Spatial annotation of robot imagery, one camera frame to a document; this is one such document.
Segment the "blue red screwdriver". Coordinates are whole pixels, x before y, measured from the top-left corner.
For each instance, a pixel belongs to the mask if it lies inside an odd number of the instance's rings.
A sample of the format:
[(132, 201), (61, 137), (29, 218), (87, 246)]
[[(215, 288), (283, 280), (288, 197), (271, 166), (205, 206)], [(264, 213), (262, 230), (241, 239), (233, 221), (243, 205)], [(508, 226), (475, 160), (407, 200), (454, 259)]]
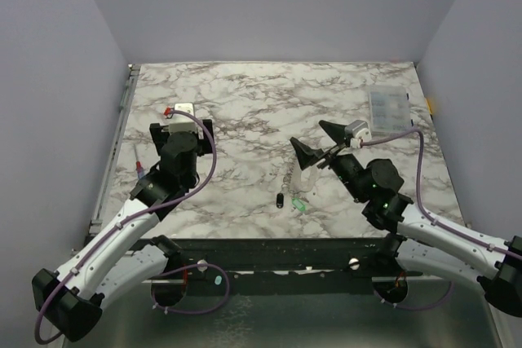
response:
[(144, 167), (143, 167), (140, 157), (139, 157), (137, 145), (133, 144), (132, 147), (133, 147), (133, 152), (134, 152), (134, 156), (135, 156), (135, 172), (136, 172), (138, 179), (141, 179), (145, 176), (145, 170), (144, 170)]

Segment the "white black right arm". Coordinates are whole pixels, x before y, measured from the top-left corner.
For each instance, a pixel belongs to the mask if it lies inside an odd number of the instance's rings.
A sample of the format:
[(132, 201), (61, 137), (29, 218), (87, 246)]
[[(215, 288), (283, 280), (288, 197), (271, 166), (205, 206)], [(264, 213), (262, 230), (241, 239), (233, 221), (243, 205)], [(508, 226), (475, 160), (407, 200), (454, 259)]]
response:
[(412, 127), (383, 139), (372, 139), (364, 121), (345, 126), (320, 121), (334, 141), (327, 149), (314, 149), (290, 139), (301, 170), (328, 168), (337, 176), (363, 216), (374, 228), (387, 231), (391, 247), (377, 252), (374, 265), (383, 275), (414, 271), (466, 284), (483, 293), (497, 310), (521, 316), (521, 238), (509, 240), (486, 235), (429, 211), (421, 197), (421, 168), (415, 174), (415, 197), (401, 193), (404, 179), (389, 159), (362, 165), (345, 149), (362, 149), (417, 134), (424, 151), (422, 131)]

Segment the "black key tag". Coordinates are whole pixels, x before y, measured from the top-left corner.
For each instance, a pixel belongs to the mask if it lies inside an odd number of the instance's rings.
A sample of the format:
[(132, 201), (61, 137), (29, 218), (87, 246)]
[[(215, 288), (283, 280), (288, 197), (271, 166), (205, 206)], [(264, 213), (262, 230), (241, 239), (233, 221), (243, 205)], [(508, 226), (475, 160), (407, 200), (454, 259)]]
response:
[(276, 195), (276, 207), (282, 209), (284, 207), (285, 195), (280, 192)]

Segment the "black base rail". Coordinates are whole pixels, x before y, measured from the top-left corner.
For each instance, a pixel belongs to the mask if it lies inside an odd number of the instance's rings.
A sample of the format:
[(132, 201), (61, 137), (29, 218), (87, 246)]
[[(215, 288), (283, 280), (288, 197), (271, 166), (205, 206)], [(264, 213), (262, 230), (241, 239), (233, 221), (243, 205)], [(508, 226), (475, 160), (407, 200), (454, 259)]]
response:
[(394, 259), (396, 240), (347, 239), (177, 239), (138, 240), (169, 258), (167, 270), (205, 261), (227, 273), (230, 287), (216, 284), (217, 271), (190, 271), (153, 284), (162, 294), (218, 297), (231, 295), (370, 294), (372, 281), (394, 280), (403, 270)]

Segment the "aluminium side rail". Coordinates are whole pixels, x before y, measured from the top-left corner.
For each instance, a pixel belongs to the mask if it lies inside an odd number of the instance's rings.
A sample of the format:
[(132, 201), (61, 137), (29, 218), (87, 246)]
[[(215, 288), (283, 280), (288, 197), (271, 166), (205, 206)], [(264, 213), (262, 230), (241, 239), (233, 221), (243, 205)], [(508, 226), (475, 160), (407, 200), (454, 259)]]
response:
[(118, 106), (117, 124), (113, 134), (111, 147), (109, 149), (108, 160), (104, 169), (101, 188), (95, 202), (94, 212), (91, 216), (91, 220), (89, 221), (89, 225), (87, 228), (87, 235), (97, 234), (101, 230), (103, 224), (105, 202), (107, 200), (112, 184), (113, 175), (116, 170), (117, 158), (121, 150), (122, 138), (125, 132), (126, 123), (131, 110), (131, 102), (135, 93), (136, 83), (138, 81), (140, 69), (140, 64), (129, 65), (129, 75), (124, 84), (122, 97)]

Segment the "green key tag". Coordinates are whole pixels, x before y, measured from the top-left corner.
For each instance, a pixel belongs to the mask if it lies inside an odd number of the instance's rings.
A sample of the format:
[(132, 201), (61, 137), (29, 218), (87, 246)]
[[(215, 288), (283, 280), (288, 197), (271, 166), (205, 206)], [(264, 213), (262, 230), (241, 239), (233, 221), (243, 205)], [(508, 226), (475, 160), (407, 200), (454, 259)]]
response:
[(292, 205), (300, 212), (304, 212), (307, 209), (306, 204), (297, 197), (292, 199)]

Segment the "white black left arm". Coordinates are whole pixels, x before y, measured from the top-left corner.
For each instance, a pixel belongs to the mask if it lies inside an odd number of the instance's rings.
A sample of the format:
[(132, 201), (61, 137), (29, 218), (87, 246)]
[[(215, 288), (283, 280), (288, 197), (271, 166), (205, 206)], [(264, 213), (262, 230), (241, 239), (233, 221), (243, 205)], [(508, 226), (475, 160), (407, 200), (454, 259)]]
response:
[(41, 269), (32, 279), (38, 315), (34, 339), (49, 321), (59, 337), (78, 341), (123, 294), (145, 280), (175, 276), (180, 259), (173, 242), (160, 236), (131, 256), (127, 252), (181, 202), (195, 196), (211, 177), (200, 178), (197, 158), (217, 156), (213, 123), (176, 110), (172, 123), (149, 127), (159, 161), (138, 180), (121, 209), (82, 250), (55, 270)]

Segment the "clear plastic organizer box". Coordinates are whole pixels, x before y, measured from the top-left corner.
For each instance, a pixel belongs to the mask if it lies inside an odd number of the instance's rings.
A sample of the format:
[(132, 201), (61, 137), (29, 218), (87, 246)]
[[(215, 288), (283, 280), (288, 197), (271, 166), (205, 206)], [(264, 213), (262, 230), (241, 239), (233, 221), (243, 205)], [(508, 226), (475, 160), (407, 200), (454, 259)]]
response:
[(402, 86), (368, 88), (369, 123), (373, 134), (401, 133), (413, 126), (409, 93)]

